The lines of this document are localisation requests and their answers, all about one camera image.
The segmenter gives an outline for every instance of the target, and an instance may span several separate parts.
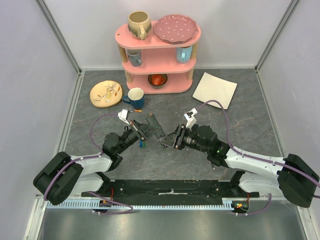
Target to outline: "yellow mug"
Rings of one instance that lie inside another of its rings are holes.
[[[135,11],[129,15],[128,29],[132,36],[145,40],[151,31],[151,21],[144,11]]]

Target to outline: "floor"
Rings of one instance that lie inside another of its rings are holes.
[[[185,111],[201,102],[192,98],[204,72],[238,83],[227,110],[232,144],[241,149],[269,156],[279,156],[279,149],[267,113],[266,105],[253,69],[197,69],[192,87],[180,94],[146,95],[143,112],[134,112],[129,119],[145,123],[154,113],[165,133],[171,133],[179,123],[186,123]],[[91,88],[102,81],[119,82],[128,93],[122,70],[86,71],[71,125],[65,151],[70,155],[89,155],[97,152],[91,144],[89,130],[94,121],[106,113],[118,113],[131,107],[123,102],[110,108],[92,106]],[[220,109],[205,106],[197,114],[199,125],[210,125],[222,141],[226,141],[226,127]],[[102,118],[93,130],[93,138],[102,145],[106,134],[121,134],[124,123],[116,117]],[[111,179],[231,179],[234,169],[210,166],[206,154],[191,149],[163,150],[155,137],[138,143],[123,154],[123,161],[106,175]],[[252,201],[252,209],[261,209],[266,203]],[[47,209],[39,240],[60,239],[117,239],[117,240],[301,240],[306,239],[297,208],[273,201],[264,213],[235,217],[224,211],[149,211],[113,216],[97,216],[85,210]]]

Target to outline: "wall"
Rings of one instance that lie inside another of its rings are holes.
[[[320,175],[320,1],[300,1],[260,71],[286,154]],[[320,226],[320,201],[313,214]]]
[[[0,239],[22,239],[77,74],[33,0],[0,7]]]
[[[198,67],[255,66],[290,0],[45,0],[81,68],[121,68],[118,27],[134,11],[172,13],[202,29]]]

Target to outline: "scalloped plate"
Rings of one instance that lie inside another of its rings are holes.
[[[154,25],[154,33],[168,44],[184,44],[192,39],[197,31],[197,23],[181,14],[164,16]]]

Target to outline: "pink shelf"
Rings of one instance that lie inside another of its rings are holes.
[[[192,85],[192,80],[187,79],[185,72],[168,74],[167,83],[159,89],[150,85],[148,75],[132,75],[132,80],[132,83],[126,83],[128,88],[141,88],[144,94],[178,94],[187,91]]]
[[[123,68],[130,74],[172,74],[190,71],[196,64],[196,59],[187,63],[179,63],[176,59],[175,48],[154,48],[141,50],[141,66],[132,66],[130,61],[122,63]]]
[[[195,36],[183,43],[183,44],[169,44],[161,41],[157,35],[155,34],[154,25],[157,21],[152,21],[152,29],[150,34],[146,37],[145,40],[140,40],[134,38],[129,32],[128,25],[124,24],[118,28],[115,32],[115,40],[118,45],[125,49],[161,49],[161,48],[179,48],[179,47],[187,47],[195,44],[199,41],[201,35],[201,29],[198,26],[198,31]]]

